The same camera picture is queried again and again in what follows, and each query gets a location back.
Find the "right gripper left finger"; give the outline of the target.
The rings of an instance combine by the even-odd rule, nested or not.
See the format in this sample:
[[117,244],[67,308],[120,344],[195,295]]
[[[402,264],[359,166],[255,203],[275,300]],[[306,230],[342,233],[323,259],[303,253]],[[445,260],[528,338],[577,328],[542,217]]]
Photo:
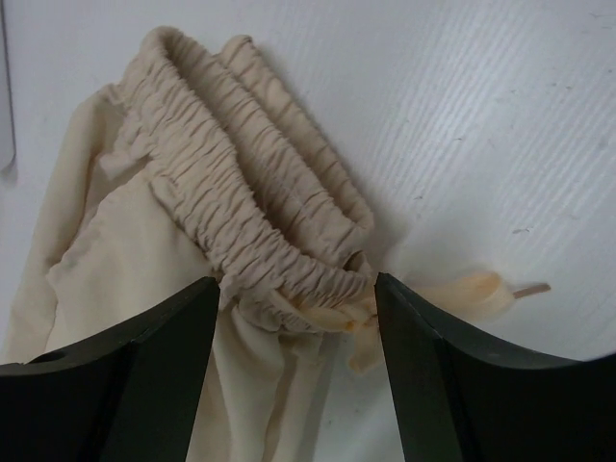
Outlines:
[[4,461],[183,461],[210,356],[218,284],[29,363],[1,368]]

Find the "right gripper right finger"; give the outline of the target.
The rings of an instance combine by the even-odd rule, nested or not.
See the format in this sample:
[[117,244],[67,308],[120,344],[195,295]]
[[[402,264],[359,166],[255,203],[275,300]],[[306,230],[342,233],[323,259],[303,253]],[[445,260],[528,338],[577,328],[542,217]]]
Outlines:
[[611,461],[615,358],[552,356],[375,283],[379,331],[408,461]]

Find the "beige trousers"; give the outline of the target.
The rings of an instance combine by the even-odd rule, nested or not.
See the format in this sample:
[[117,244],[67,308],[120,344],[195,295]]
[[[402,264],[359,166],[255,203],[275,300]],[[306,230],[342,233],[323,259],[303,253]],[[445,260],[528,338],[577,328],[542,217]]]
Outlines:
[[191,461],[297,461],[326,355],[382,360],[365,244],[373,216],[247,36],[217,53],[149,32],[74,112],[10,312],[26,362],[167,299],[220,286]]

